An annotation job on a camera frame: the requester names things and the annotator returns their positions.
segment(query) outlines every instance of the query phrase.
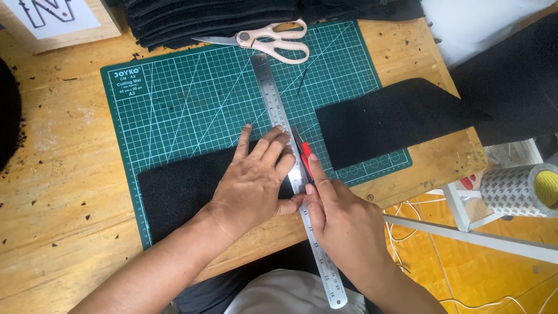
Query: white scissors handle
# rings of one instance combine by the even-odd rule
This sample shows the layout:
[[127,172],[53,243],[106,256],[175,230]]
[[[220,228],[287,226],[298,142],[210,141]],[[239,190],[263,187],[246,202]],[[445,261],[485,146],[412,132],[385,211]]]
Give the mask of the white scissors handle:
[[[306,46],[301,42],[285,41],[282,39],[300,39],[304,37],[307,31],[306,23],[301,19],[298,19],[293,22],[285,22],[285,23],[298,23],[302,26],[303,30],[275,32],[273,28],[283,23],[273,23],[273,24],[269,24],[264,28],[260,28],[259,30],[238,32],[237,42],[240,44],[241,47],[252,48],[252,49],[262,51],[283,63],[301,64],[306,60],[308,60],[308,57],[310,56],[310,50],[308,49],[308,46]],[[262,37],[272,38],[274,39],[274,41],[261,42],[257,40],[258,38],[262,38]],[[295,60],[289,59],[275,52],[275,48],[280,48],[285,50],[301,50],[305,53],[305,57],[302,59],[295,59]]]

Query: green cutting mat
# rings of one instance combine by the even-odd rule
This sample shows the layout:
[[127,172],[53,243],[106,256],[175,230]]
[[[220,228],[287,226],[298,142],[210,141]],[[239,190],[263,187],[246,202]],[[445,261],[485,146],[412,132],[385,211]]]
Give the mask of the green cutting mat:
[[[381,85],[356,21],[310,26],[301,41],[310,48],[307,62],[268,60],[291,126],[309,142],[329,177],[353,186],[411,166],[403,149],[333,171],[315,109]],[[144,249],[152,243],[138,173],[236,145],[246,123],[253,125],[251,140],[271,127],[250,64],[249,56],[256,53],[209,45],[101,69]]]

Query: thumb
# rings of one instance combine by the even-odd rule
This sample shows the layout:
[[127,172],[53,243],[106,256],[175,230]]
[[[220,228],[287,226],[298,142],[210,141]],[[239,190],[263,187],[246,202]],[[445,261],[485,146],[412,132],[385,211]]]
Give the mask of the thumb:
[[277,201],[277,215],[289,215],[299,210],[304,202],[306,194],[299,193],[290,199],[280,199]]
[[325,212],[324,206],[321,204],[320,195],[313,184],[306,185],[306,195],[306,208],[312,223],[312,232],[314,236],[321,236],[325,227]]

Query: wooden tabletop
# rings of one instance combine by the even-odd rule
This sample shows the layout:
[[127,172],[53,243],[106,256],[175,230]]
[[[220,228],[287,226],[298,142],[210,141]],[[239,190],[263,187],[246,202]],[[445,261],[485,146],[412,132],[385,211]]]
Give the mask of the wooden tabletop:
[[[121,12],[115,12],[121,25]],[[424,19],[359,21],[383,86],[423,77],[458,95]],[[66,313],[142,251],[99,69],[148,53],[124,35],[33,56],[0,31],[0,57],[21,82],[27,136],[0,178],[0,308]],[[473,128],[409,148],[413,166],[352,188],[381,207],[486,166]],[[298,215],[246,234],[196,280],[305,240]]]

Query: black pants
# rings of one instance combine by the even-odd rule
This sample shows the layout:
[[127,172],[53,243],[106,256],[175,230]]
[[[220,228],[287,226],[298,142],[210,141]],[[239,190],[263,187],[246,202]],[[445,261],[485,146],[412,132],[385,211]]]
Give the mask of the black pants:
[[[187,287],[175,298],[175,302],[181,314],[222,314],[234,297],[250,281],[278,268],[300,270],[317,276],[320,275],[312,255],[312,248],[306,240]],[[345,288],[358,292],[341,271],[339,275]],[[365,299],[365,305],[370,314],[382,313],[374,303],[367,299]]]

